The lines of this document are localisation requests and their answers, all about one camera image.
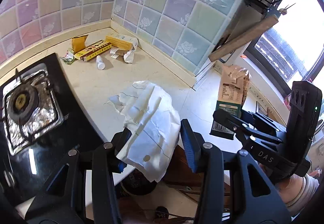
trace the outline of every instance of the crumpled plastic packaging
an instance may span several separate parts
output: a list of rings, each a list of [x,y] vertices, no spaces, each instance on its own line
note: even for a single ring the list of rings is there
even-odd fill
[[[117,158],[150,182],[159,182],[179,141],[180,117],[171,96],[154,83],[140,81],[110,97],[108,103],[125,116],[124,127],[132,132]]]

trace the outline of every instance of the burner cap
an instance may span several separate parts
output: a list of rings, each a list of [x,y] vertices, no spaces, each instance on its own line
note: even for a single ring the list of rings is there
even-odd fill
[[[38,106],[38,92],[29,84],[19,85],[11,94],[8,115],[16,124],[23,125]]]

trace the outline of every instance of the aluminum foil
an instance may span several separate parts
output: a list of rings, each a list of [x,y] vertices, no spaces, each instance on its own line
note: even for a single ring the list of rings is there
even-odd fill
[[[46,65],[42,63],[30,69],[21,77],[23,81],[31,78],[27,83],[34,86],[38,91],[38,107],[33,111],[28,122],[22,125],[22,132],[25,136],[28,134],[34,134],[32,136],[32,142],[49,130],[60,125],[64,120],[59,106],[57,105],[53,90],[47,89],[47,87],[50,85],[50,81],[44,79],[47,76],[48,71]],[[7,110],[13,89],[19,86],[21,83],[21,81],[14,80],[4,87],[4,97],[2,102],[3,107],[5,105]],[[5,108],[2,110],[2,117],[4,119],[4,131],[11,155],[17,154],[19,151],[32,144],[21,135],[19,125],[8,116],[8,113],[5,113]]]

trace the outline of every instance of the silver screw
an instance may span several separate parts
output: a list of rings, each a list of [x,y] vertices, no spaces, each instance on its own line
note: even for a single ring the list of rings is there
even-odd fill
[[[69,156],[75,156],[77,154],[77,151],[75,149],[71,149],[69,152],[68,152]]]
[[[107,142],[103,144],[104,149],[110,149],[113,147],[113,144],[111,142]]]
[[[213,147],[213,145],[212,145],[210,142],[205,142],[205,143],[203,143],[202,146],[203,146],[204,148],[206,148],[206,149],[210,149],[210,148]]]
[[[241,150],[239,151],[239,154],[240,154],[241,156],[247,156],[248,151],[246,151],[245,149],[241,149]]]

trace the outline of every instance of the white bottle cap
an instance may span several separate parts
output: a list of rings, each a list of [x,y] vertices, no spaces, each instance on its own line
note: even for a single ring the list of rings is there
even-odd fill
[[[96,62],[99,70],[103,70],[106,67],[100,55],[97,56]]]

